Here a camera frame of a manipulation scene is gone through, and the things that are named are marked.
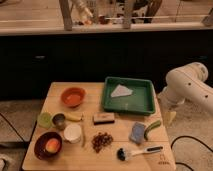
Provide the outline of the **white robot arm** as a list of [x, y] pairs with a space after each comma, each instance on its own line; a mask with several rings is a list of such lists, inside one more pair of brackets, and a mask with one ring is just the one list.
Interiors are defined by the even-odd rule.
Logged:
[[186, 99], [213, 114], [213, 87], [205, 83], [207, 78], [208, 69], [200, 62], [174, 68], [166, 74], [166, 86], [158, 95], [165, 126], [175, 118], [175, 107], [182, 105]]

